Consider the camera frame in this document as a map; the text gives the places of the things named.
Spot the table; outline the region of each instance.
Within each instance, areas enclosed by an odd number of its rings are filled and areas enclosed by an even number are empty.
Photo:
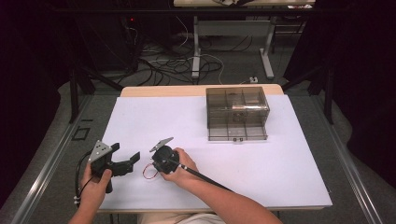
[[[290,5],[314,5],[315,0],[254,0],[244,7],[275,7]],[[212,0],[174,0],[175,7],[223,7]],[[201,49],[199,35],[256,35],[265,36],[264,48],[260,49],[262,64],[267,78],[274,78],[268,51],[271,46],[276,17],[269,21],[199,21],[194,16],[194,59],[192,62],[192,78],[199,77]]]
[[[207,141],[205,88],[260,86],[271,108],[268,139],[254,142]],[[103,142],[120,143],[113,161],[125,161],[137,151],[141,159],[131,174],[113,177],[113,192],[99,212],[207,212],[210,208],[160,176],[145,179],[149,150],[161,139],[183,147],[200,172],[271,210],[321,209],[332,201],[304,138],[287,95],[280,86],[224,85],[129,87],[118,98]]]

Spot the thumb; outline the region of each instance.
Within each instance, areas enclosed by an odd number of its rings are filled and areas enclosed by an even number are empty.
[[[99,184],[106,186],[108,184],[108,181],[110,181],[110,179],[111,179],[111,170],[106,169],[102,174],[102,178],[100,179]]]

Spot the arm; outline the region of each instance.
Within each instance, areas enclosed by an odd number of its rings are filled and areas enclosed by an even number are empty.
[[[177,148],[180,163],[198,171],[195,162],[183,149]],[[165,180],[175,182],[180,188],[185,189],[200,198],[213,209],[226,223],[281,223],[269,210],[261,204],[243,195],[222,189],[204,180],[191,175],[183,169],[176,169],[173,174],[165,175]]]
[[[92,178],[91,164],[87,163],[84,176],[81,179],[81,186],[87,183],[81,194],[81,202],[77,212],[70,219],[69,224],[92,223],[106,195],[106,186],[110,181],[111,171],[105,170],[102,178]]]

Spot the white tabletop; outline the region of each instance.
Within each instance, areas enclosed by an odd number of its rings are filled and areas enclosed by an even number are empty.
[[[120,97],[103,142],[120,143],[113,161],[141,159],[134,171],[113,177],[113,192],[100,212],[206,211],[206,204],[158,175],[146,179],[149,150],[159,140],[183,147],[200,172],[269,209],[319,209],[331,206],[318,167],[287,95],[267,95],[271,108],[268,139],[256,142],[209,142],[204,96]]]
[[[314,5],[315,0],[254,0],[245,7]],[[175,7],[224,7],[212,0],[174,0]]]

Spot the power strip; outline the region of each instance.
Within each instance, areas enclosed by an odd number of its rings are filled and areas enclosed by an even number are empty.
[[[257,77],[250,77],[250,84],[258,84],[259,79]]]

